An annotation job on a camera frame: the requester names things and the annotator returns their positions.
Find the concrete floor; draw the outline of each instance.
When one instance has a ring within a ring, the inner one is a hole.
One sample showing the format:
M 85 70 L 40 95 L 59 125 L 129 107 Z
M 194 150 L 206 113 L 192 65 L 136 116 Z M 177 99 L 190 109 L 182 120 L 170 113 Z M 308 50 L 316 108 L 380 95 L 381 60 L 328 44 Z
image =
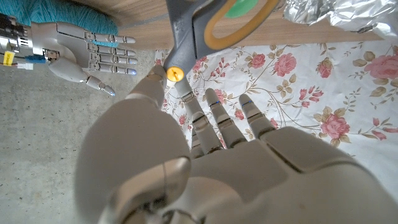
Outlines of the concrete floor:
M 123 99 L 154 64 L 138 51 L 136 76 L 96 72 L 116 96 L 53 75 L 0 67 L 0 222 L 80 223 L 73 173 L 82 139 L 95 119 Z

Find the wooden board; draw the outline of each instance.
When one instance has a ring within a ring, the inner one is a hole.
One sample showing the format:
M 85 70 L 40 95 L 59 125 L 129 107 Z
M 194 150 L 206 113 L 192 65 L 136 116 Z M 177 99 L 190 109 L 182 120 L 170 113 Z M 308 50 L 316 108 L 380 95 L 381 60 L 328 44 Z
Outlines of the wooden board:
M 135 49 L 170 49 L 174 41 L 164 0 L 78 0 L 112 16 L 120 27 L 120 35 L 136 38 Z M 233 20 L 221 20 L 213 31 L 215 36 L 229 34 L 247 23 L 255 12 Z M 308 44 L 380 40 L 371 32 L 355 34 L 321 21 L 313 26 L 294 24 L 282 18 L 282 10 L 275 12 L 251 35 L 240 41 L 242 45 Z

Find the blue yarn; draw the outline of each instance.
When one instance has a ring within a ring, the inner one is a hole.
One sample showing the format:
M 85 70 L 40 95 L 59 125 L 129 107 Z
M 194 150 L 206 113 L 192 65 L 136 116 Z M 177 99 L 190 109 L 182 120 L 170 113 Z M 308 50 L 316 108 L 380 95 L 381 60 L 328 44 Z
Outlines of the blue yarn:
M 21 24 L 68 22 L 99 34 L 118 34 L 118 27 L 105 14 L 64 0 L 0 0 L 0 13 L 15 16 Z M 96 44 L 116 47 L 117 43 Z

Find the white tablecloth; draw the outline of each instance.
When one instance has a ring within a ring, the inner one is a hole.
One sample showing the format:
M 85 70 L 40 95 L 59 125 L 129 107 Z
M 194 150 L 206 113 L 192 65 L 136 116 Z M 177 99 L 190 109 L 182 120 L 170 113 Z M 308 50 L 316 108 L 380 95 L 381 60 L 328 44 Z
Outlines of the white tablecloth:
M 155 63 L 166 56 L 158 50 Z M 243 93 L 275 127 L 294 126 L 353 156 L 398 200 L 397 46 L 374 41 L 236 47 L 202 58 L 187 77 L 204 112 L 210 114 L 204 92 L 213 88 L 248 139 L 253 136 L 238 103 Z M 192 126 L 175 89 L 166 94 L 163 110 L 190 144 Z

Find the prosthetic hand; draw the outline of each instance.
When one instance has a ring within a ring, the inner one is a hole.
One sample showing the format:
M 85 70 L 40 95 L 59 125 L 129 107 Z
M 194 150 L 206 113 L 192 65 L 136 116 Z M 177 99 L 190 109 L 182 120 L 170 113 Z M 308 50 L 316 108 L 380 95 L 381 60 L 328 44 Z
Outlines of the prosthetic hand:
M 0 14 L 0 51 L 15 53 L 17 60 L 25 59 L 33 63 L 49 63 L 50 70 L 58 77 L 103 90 L 115 95 L 114 90 L 88 71 L 104 71 L 135 75 L 131 68 L 118 64 L 136 64 L 132 50 L 105 47 L 97 42 L 135 42 L 132 37 L 109 34 L 94 34 L 81 27 L 66 22 L 31 23 L 31 26 L 18 24 L 13 17 Z
M 226 149 L 186 97 L 189 150 L 160 111 L 165 76 L 155 66 L 88 131 L 75 177 L 88 223 L 397 223 L 397 204 L 364 167 L 303 131 L 275 130 L 247 95 L 239 102 L 249 142 L 215 92 L 205 93 Z

